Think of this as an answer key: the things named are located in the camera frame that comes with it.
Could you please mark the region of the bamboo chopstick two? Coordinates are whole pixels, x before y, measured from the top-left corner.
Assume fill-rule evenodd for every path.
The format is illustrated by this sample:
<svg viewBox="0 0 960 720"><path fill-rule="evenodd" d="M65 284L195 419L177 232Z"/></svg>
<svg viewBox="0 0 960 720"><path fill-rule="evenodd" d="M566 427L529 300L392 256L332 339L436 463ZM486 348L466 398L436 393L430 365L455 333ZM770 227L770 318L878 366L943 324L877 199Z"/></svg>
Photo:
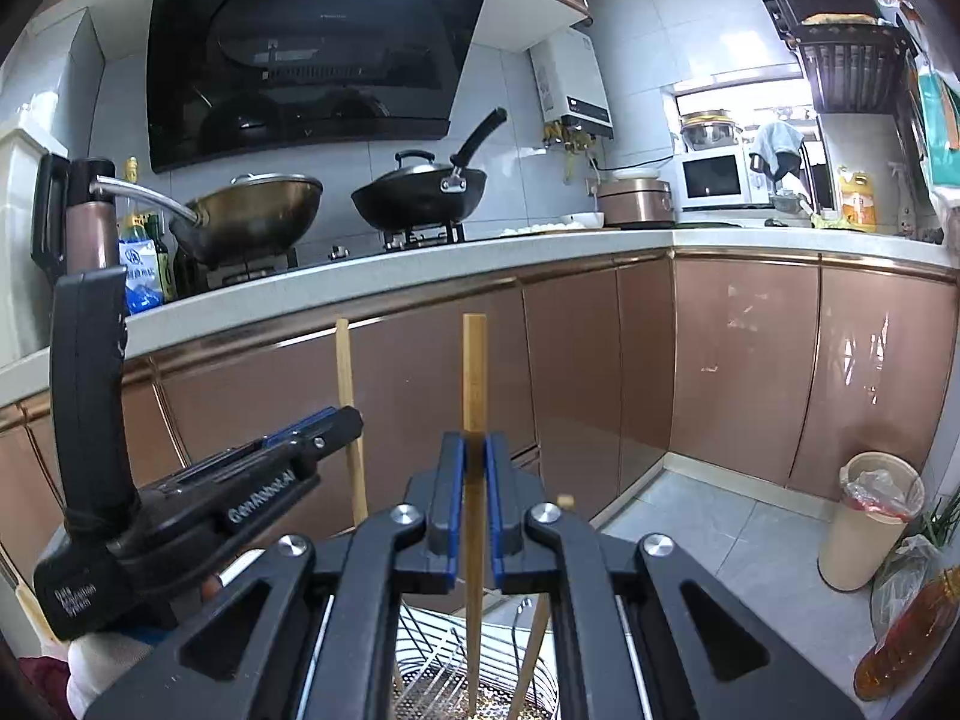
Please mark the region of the bamboo chopstick two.
<svg viewBox="0 0 960 720"><path fill-rule="evenodd" d="M347 472L350 481L350 502L352 503L353 523L359 525L370 515L368 493L366 493L366 470L364 470L364 447L361 437L359 411L355 406L355 384L353 383L352 337L350 322L345 317L335 321L335 367L337 368L337 388L340 406L350 424L350 440L347 452Z"/></svg>

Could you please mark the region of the bamboo chopstick eight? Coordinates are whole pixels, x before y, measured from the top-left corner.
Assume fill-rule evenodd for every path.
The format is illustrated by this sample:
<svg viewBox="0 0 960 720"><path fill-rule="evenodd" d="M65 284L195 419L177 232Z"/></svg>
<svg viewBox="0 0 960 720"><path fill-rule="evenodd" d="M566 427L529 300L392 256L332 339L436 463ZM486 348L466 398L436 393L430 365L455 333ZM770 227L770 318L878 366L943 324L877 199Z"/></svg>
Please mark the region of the bamboo chopstick eight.
<svg viewBox="0 0 960 720"><path fill-rule="evenodd" d="M483 577L485 577L485 460L488 422L488 327L485 314L462 317L462 431L466 434L464 481L464 571L466 571L467 711L477 713L480 688Z"/></svg>

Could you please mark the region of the bamboo chopstick seven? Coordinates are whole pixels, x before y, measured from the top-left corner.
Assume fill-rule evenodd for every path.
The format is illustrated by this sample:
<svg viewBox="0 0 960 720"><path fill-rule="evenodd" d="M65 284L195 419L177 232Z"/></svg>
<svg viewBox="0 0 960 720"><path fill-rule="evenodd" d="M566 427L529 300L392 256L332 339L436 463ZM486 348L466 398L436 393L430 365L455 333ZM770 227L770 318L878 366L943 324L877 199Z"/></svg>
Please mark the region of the bamboo chopstick seven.
<svg viewBox="0 0 960 720"><path fill-rule="evenodd" d="M550 621L550 596L542 593L537 596L537 603L535 603L532 628L530 628L529 639L527 639L523 664L519 668L519 673L517 673L516 689L512 695L511 706L509 706L509 720L517 720L523 711L527 690L530 688L532 679L534 679L535 665L537 665L540 650L542 650L548 621Z"/></svg>

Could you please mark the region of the bronze wok with lid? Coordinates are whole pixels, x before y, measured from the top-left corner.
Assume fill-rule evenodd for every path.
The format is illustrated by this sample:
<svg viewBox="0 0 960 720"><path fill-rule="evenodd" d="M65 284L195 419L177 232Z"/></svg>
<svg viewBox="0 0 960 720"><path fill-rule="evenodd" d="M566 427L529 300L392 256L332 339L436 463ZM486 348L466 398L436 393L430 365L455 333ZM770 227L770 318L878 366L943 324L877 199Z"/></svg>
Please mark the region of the bronze wok with lid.
<svg viewBox="0 0 960 720"><path fill-rule="evenodd" d="M187 203L116 177L96 176L89 190L166 213L185 255L215 268L291 249L316 219L324 187L301 174L249 174Z"/></svg>

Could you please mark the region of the black wok with lid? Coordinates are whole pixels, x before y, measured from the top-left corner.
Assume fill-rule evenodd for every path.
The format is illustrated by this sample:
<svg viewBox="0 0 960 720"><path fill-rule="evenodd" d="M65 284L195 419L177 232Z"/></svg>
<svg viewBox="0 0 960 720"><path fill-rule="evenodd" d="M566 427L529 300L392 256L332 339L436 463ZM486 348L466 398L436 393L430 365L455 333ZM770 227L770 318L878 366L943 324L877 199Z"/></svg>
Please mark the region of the black wok with lid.
<svg viewBox="0 0 960 720"><path fill-rule="evenodd" d="M473 156L507 121L506 109L495 107L447 163L424 149L397 151L394 171L352 193L359 216L384 234L459 226L477 210L487 188L487 173L472 166Z"/></svg>

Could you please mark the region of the cream appliance box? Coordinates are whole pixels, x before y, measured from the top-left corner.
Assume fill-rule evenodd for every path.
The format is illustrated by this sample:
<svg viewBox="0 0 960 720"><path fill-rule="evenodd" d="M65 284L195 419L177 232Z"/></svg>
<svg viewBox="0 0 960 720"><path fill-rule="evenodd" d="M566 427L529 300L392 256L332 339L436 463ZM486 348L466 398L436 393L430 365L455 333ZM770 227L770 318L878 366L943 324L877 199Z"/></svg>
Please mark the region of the cream appliance box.
<svg viewBox="0 0 960 720"><path fill-rule="evenodd" d="M44 154L64 145L18 115L2 124L0 164L0 358L10 366L49 344L50 286L32 261L32 210Z"/></svg>

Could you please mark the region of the cooking oil bottle floor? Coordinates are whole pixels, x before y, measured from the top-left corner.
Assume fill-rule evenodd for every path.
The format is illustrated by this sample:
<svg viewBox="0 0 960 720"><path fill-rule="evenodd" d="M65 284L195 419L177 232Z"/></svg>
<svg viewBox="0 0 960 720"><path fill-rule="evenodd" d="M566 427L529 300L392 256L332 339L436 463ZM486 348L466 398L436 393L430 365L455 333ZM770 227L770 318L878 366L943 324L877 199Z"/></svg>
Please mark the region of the cooking oil bottle floor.
<svg viewBox="0 0 960 720"><path fill-rule="evenodd" d="M958 573L953 566L926 583L854 672L853 688L864 702L884 699L907 684L935 655L958 616Z"/></svg>

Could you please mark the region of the beige trash bin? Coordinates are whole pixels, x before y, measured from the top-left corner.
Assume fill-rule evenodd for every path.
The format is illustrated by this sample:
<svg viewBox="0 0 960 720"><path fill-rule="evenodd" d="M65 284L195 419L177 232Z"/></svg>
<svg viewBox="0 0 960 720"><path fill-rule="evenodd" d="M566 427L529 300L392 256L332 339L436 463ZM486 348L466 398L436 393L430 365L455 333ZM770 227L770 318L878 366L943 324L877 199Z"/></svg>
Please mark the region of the beige trash bin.
<svg viewBox="0 0 960 720"><path fill-rule="evenodd" d="M830 589L866 587L926 502L921 475L905 460L862 452L839 470L841 497L817 569Z"/></svg>

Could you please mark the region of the rice cooker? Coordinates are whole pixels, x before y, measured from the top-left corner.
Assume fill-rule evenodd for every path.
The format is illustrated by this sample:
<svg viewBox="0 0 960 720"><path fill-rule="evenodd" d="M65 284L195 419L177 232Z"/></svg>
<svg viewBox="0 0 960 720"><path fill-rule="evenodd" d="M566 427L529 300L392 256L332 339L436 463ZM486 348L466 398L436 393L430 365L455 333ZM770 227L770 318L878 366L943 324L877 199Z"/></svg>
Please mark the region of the rice cooker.
<svg viewBox="0 0 960 720"><path fill-rule="evenodd" d="M672 226L674 200L669 182L661 179L622 179L597 187L597 210L605 227Z"/></svg>

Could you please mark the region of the black range hood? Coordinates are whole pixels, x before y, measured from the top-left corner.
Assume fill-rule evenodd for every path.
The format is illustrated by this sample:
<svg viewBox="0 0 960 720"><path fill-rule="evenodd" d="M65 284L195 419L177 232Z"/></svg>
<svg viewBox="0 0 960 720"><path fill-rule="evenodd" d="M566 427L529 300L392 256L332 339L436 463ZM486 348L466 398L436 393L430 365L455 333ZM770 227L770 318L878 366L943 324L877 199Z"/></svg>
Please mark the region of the black range hood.
<svg viewBox="0 0 960 720"><path fill-rule="evenodd" d="M149 164L441 140L485 0L153 0Z"/></svg>

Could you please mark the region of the white water heater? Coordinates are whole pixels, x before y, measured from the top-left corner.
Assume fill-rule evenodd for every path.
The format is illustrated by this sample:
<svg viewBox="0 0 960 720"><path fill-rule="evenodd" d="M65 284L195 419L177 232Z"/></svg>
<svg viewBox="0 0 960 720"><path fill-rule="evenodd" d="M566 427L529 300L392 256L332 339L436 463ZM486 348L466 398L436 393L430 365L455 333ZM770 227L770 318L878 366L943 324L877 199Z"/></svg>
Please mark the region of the white water heater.
<svg viewBox="0 0 960 720"><path fill-rule="evenodd" d="M529 59L545 124L582 130L592 137L613 137L601 69L587 34L558 29L529 49Z"/></svg>

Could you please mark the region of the white microwave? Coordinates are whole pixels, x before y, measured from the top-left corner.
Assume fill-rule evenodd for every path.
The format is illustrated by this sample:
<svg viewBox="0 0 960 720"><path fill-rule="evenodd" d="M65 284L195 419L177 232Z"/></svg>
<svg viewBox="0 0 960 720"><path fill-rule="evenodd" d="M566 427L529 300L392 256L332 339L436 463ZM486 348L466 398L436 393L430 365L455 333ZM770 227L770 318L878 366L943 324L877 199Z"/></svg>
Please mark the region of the white microwave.
<svg viewBox="0 0 960 720"><path fill-rule="evenodd" d="M748 165L742 145L687 151L675 156L683 211L771 208L768 179Z"/></svg>

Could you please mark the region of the yellow oil bottle counter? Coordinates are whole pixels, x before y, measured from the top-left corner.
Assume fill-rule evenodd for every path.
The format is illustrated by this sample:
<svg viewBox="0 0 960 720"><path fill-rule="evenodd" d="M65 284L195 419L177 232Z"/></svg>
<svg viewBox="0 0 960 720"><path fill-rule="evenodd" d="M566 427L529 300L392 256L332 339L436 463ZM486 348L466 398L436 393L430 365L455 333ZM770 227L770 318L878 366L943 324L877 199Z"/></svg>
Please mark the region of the yellow oil bottle counter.
<svg viewBox="0 0 960 720"><path fill-rule="evenodd" d="M839 214L854 229L877 231L874 186L866 172L842 167L838 171Z"/></svg>

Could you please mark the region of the teal tissue pack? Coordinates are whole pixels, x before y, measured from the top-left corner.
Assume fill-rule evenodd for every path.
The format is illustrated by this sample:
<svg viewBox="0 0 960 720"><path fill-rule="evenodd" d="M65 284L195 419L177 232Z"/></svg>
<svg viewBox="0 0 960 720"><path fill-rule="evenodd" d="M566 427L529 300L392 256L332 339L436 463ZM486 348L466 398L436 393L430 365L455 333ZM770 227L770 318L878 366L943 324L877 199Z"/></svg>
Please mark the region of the teal tissue pack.
<svg viewBox="0 0 960 720"><path fill-rule="evenodd" d="M928 67L919 70L918 86L931 181L939 187L958 188L958 96Z"/></svg>

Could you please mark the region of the black wall rack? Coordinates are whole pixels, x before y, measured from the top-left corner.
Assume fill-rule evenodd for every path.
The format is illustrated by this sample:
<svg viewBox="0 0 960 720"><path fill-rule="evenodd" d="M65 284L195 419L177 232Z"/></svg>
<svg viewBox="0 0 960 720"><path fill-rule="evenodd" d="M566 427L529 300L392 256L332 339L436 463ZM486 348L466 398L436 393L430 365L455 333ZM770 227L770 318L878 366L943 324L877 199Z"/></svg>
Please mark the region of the black wall rack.
<svg viewBox="0 0 960 720"><path fill-rule="evenodd" d="M761 0L820 114L892 114L910 39L875 0Z"/></svg>

